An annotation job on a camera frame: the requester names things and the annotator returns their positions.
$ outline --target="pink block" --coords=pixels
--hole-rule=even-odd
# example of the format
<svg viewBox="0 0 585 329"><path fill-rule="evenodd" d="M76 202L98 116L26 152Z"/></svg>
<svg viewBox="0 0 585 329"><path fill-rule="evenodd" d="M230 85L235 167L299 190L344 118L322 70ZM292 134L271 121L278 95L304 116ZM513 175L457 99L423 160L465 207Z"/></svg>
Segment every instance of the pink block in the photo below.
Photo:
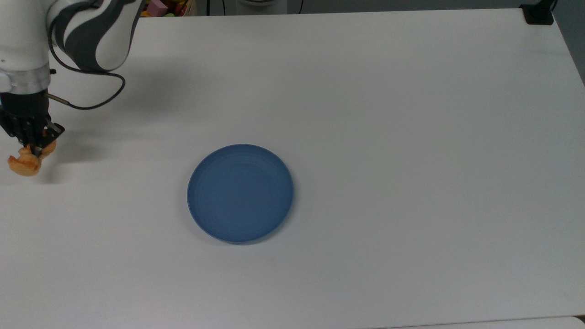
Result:
<svg viewBox="0 0 585 329"><path fill-rule="evenodd" d="M150 0L150 4L148 5L148 8L146 8L146 11L152 17L161 17L167 13L168 7L160 2L160 0Z"/></svg>

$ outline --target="table surface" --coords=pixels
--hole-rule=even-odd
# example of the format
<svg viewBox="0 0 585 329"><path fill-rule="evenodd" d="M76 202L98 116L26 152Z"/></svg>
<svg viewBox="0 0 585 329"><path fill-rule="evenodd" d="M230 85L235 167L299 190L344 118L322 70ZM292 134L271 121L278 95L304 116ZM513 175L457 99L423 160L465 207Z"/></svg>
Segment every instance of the table surface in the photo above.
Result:
<svg viewBox="0 0 585 329"><path fill-rule="evenodd" d="M540 318L531 320L495 321L425 325L422 327L396 327L397 329L584 329L585 324L574 317Z"/></svg>
<svg viewBox="0 0 585 329"><path fill-rule="evenodd" d="M80 105L118 82L58 69ZM519 9L141 19L128 81L33 178L0 168L0 327L378 328L585 313L585 88ZM192 220L226 145L295 202L254 245ZM16 140L0 136L0 155Z"/></svg>

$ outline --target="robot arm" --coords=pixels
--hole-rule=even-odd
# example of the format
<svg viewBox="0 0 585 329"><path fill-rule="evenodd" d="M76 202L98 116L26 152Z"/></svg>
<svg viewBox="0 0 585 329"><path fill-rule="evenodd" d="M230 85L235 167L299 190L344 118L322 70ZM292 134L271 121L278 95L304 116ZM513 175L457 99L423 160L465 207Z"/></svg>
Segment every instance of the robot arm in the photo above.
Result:
<svg viewBox="0 0 585 329"><path fill-rule="evenodd" d="M128 56L145 0L2 0L0 125L38 155L64 128L51 122L49 42L81 71L103 73Z"/></svg>

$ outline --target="black cable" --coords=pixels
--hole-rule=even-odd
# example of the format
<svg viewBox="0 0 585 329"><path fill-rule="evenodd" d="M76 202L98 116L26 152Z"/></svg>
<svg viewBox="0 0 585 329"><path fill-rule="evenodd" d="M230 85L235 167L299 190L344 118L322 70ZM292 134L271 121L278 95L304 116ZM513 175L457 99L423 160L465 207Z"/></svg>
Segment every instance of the black cable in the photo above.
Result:
<svg viewBox="0 0 585 329"><path fill-rule="evenodd" d="M55 60L61 64L61 66L63 66L64 68L66 68L67 70L71 70L73 72L78 72L78 73L85 73L85 74L92 74L94 76L108 76L108 77L116 77L118 79L120 79L122 81L122 85L120 86L120 89L118 89L118 91L116 93L114 93L114 95L112 95L110 98L108 98L107 100L94 105L94 106L90 106L90 107L81 107L81 106L77 106L74 104L69 103L68 101L63 100L62 103L75 108L75 109L82 109L82 110L88 110L88 109L94 109L94 108L98 108L101 107L109 102L111 102L114 98L116 98L124 89L124 87L126 86L126 79L124 79L124 77L122 77L119 74L116 73L110 73L110 72L92 72L92 71L85 71L85 70L80 70L78 68L74 68L71 67L65 63L63 63L63 61L59 58L59 56L57 56L57 54L55 53L55 49L53 48L53 30L55 28L55 22L56 20L53 21L53 23L51 23L50 27L49 27L49 50L51 51L51 54L53 55L53 57L55 57Z"/></svg>
<svg viewBox="0 0 585 329"><path fill-rule="evenodd" d="M183 9L185 9L185 6L187 5L187 1L188 0L183 1L183 4L181 5L181 9L179 10L179 15L181 15L181 16L184 16L184 13L182 13L182 12L183 12Z"/></svg>

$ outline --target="blue plate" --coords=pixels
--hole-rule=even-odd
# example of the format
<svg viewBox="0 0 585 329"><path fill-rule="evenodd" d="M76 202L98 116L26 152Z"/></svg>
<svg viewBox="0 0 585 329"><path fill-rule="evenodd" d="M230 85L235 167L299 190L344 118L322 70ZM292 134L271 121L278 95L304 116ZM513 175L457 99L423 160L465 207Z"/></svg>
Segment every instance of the blue plate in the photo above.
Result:
<svg viewBox="0 0 585 329"><path fill-rule="evenodd" d="M255 145L232 145L207 156L187 187L195 222L207 234L235 244L266 237L292 206L293 180L275 154Z"/></svg>

